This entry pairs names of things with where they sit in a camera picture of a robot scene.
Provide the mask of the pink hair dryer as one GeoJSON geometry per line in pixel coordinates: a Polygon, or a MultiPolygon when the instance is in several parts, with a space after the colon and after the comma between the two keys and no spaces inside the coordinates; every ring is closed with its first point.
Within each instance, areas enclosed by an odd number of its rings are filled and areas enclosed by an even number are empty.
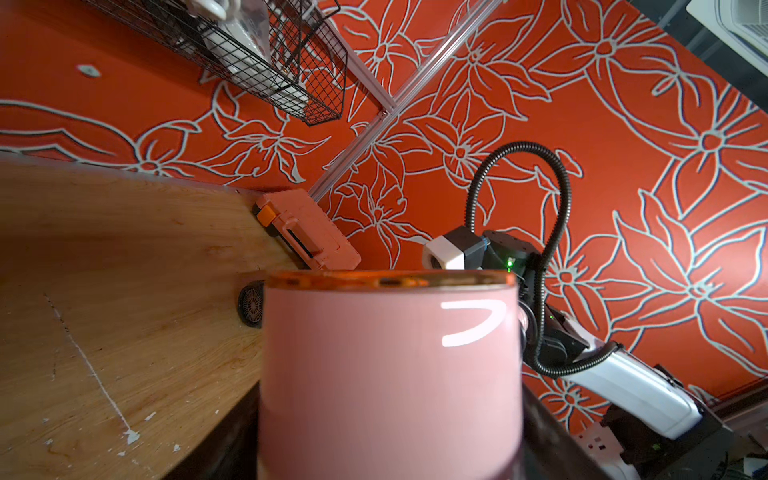
{"type": "Polygon", "coordinates": [[[522,326],[503,271],[265,283],[262,479],[521,479],[522,326]]]}

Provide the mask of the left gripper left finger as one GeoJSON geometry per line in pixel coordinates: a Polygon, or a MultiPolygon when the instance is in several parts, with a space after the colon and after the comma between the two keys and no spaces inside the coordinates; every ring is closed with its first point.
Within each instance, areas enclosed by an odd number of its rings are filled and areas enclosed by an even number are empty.
{"type": "Polygon", "coordinates": [[[256,383],[164,479],[257,479],[259,387],[256,383]]]}

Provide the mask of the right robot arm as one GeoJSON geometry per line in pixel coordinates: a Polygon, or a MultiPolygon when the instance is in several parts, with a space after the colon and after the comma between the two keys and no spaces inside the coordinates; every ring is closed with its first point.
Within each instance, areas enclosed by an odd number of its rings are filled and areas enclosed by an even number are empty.
{"type": "Polygon", "coordinates": [[[604,417],[574,437],[580,453],[610,479],[725,478],[735,439],[730,428],[663,367],[645,364],[615,341],[597,339],[547,304],[545,276],[566,232],[572,203],[567,169],[554,152],[529,141],[494,150],[470,184],[466,228],[475,229],[476,204],[491,168],[514,153],[535,155],[553,171],[559,190],[554,225],[541,247],[487,231],[482,235],[481,259],[470,264],[517,277],[519,305],[527,322],[526,366],[609,401],[604,417]]]}

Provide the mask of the dark green hair dryer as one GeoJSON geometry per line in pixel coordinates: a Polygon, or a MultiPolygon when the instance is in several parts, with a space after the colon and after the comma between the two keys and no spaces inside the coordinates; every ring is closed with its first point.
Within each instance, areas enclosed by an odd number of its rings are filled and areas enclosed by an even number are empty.
{"type": "Polygon", "coordinates": [[[242,323],[260,329],[264,314],[264,281],[254,281],[243,287],[237,299],[237,312],[242,323]]]}

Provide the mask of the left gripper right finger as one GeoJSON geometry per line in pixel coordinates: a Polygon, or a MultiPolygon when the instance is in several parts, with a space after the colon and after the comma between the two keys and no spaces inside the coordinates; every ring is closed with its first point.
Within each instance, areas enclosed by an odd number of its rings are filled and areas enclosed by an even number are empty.
{"type": "Polygon", "coordinates": [[[522,387],[522,394],[526,479],[610,479],[527,386],[522,387]]]}

